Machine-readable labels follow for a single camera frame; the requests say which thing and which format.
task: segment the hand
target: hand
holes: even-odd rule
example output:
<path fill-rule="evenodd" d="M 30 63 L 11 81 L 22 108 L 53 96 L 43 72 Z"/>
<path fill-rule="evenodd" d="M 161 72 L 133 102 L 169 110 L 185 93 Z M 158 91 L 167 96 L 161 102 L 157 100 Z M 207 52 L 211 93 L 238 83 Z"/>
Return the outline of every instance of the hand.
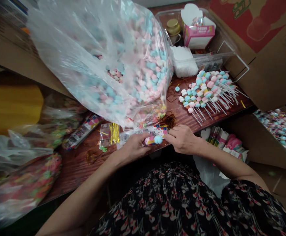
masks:
<path fill-rule="evenodd" d="M 108 159 L 113 161 L 117 167 L 122 167 L 143 157 L 152 148 L 143 146 L 143 141 L 150 136 L 149 133 L 131 135 L 123 147 L 111 154 Z"/>
<path fill-rule="evenodd" d="M 205 144 L 205 140 L 195 136 L 186 125 L 175 126 L 165 134 L 165 139 L 176 152 L 187 155 L 199 154 L 201 146 Z"/>

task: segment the pink packaging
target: pink packaging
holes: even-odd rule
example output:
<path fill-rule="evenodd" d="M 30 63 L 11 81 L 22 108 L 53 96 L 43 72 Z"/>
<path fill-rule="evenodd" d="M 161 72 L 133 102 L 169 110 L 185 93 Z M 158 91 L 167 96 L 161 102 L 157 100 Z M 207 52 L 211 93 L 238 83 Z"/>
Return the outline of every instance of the pink packaging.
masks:
<path fill-rule="evenodd" d="M 190 49 L 205 49 L 215 35 L 216 24 L 192 3 L 181 10 L 184 44 Z M 194 19 L 203 19 L 203 25 L 194 25 Z"/>

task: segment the yellow object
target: yellow object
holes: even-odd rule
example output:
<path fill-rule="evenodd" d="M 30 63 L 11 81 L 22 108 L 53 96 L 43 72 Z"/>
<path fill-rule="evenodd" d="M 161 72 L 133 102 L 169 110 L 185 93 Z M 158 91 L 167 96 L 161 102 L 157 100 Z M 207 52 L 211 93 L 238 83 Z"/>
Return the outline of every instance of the yellow object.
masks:
<path fill-rule="evenodd" d="M 119 143 L 120 142 L 120 138 L 119 138 L 119 125 L 115 124 L 115 123 L 110 123 L 109 125 L 110 127 L 110 144 L 112 144 L 112 142 Z"/>
<path fill-rule="evenodd" d="M 171 19 L 167 21 L 167 27 L 166 30 L 169 34 L 169 36 L 176 36 L 180 33 L 180 25 L 178 23 L 177 19 Z"/>
<path fill-rule="evenodd" d="M 240 100 L 240 101 L 241 101 L 242 106 L 243 106 L 244 108 L 246 108 L 246 106 L 244 105 L 244 103 L 242 102 L 242 100 Z"/>
<path fill-rule="evenodd" d="M 20 125 L 37 124 L 43 103 L 36 85 L 0 86 L 0 134 L 8 135 L 8 129 Z"/>

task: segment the cardboard box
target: cardboard box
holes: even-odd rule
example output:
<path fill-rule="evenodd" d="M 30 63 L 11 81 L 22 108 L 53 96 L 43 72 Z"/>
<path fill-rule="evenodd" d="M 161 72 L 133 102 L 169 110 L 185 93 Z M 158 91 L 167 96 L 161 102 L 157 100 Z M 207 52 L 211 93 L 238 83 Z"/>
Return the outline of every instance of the cardboard box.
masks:
<path fill-rule="evenodd" d="M 223 128 L 242 140 L 243 146 L 249 150 L 249 161 L 286 169 L 286 148 L 253 114 L 228 120 Z"/>
<path fill-rule="evenodd" d="M 286 0 L 212 0 L 210 13 L 249 65 L 240 87 L 262 111 L 286 104 Z M 225 67 L 235 78 L 246 71 L 236 57 Z"/>
<path fill-rule="evenodd" d="M 0 16 L 0 67 L 33 79 L 69 97 L 73 96 L 41 61 L 30 36 Z"/>
<path fill-rule="evenodd" d="M 286 198 L 286 169 L 256 162 L 250 162 L 249 166 L 265 181 L 271 193 Z"/>

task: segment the white plastic bag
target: white plastic bag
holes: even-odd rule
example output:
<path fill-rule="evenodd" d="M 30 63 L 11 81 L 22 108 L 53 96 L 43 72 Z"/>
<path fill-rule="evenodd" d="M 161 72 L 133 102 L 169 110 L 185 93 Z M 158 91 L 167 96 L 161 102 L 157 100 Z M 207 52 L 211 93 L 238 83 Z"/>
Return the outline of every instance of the white plastic bag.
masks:
<path fill-rule="evenodd" d="M 221 178 L 219 176 L 220 170 L 216 166 L 213 166 L 212 162 L 196 155 L 193 156 L 193 160 L 200 172 L 202 181 L 220 198 L 223 188 L 231 180 Z"/>
<path fill-rule="evenodd" d="M 173 68 L 169 44 L 148 9 L 130 0 L 44 0 L 38 6 L 28 11 L 31 38 L 82 105 L 122 127 L 163 118 Z"/>

